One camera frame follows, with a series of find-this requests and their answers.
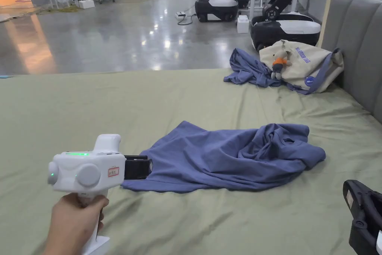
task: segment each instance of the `wooden frame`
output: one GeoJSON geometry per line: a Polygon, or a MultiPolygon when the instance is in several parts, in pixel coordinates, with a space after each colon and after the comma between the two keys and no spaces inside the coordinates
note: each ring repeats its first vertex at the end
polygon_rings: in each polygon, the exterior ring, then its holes
{"type": "Polygon", "coordinates": [[[326,3],[325,3],[325,11],[324,11],[323,17],[322,17],[321,34],[320,34],[320,38],[318,39],[317,47],[321,47],[321,45],[322,45],[323,34],[325,33],[326,20],[328,19],[328,13],[329,13],[329,9],[331,7],[331,2],[332,2],[332,0],[326,0],[326,3]]]}

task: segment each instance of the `mattress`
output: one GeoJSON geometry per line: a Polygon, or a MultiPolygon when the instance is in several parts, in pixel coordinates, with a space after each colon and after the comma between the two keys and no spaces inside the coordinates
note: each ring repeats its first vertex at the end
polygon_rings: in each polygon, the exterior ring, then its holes
{"type": "Polygon", "coordinates": [[[382,191],[382,126],[345,91],[303,96],[285,87],[224,83],[229,69],[18,76],[0,80],[0,246],[7,255],[44,249],[51,208],[63,195],[47,165],[119,133],[139,154],[189,121],[207,130],[299,123],[324,162],[263,192],[175,194],[113,188],[104,209],[108,254],[348,255],[347,179],[382,191]]]}

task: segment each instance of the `green indicator light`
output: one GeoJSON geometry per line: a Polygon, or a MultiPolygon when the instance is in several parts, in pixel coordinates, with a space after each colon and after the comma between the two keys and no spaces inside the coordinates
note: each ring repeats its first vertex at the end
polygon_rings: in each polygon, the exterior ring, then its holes
{"type": "Polygon", "coordinates": [[[66,155],[70,156],[88,156],[88,153],[66,153],[66,155]]]}

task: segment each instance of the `hand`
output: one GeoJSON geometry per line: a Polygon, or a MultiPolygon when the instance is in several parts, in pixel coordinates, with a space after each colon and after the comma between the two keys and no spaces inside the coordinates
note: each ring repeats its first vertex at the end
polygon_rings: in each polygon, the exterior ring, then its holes
{"type": "Polygon", "coordinates": [[[104,226],[101,222],[104,216],[100,212],[108,204],[109,200],[105,196],[98,195],[87,207],[82,208],[77,193],[63,196],[52,209],[44,255],[80,254],[97,222],[98,230],[104,226]]]}

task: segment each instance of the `gray upholstered headboard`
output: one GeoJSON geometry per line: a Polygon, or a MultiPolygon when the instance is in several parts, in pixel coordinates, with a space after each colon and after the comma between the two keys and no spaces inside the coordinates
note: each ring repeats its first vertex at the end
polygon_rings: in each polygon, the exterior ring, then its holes
{"type": "Polygon", "coordinates": [[[331,0],[321,47],[342,50],[342,87],[382,122],[382,2],[331,0]]]}

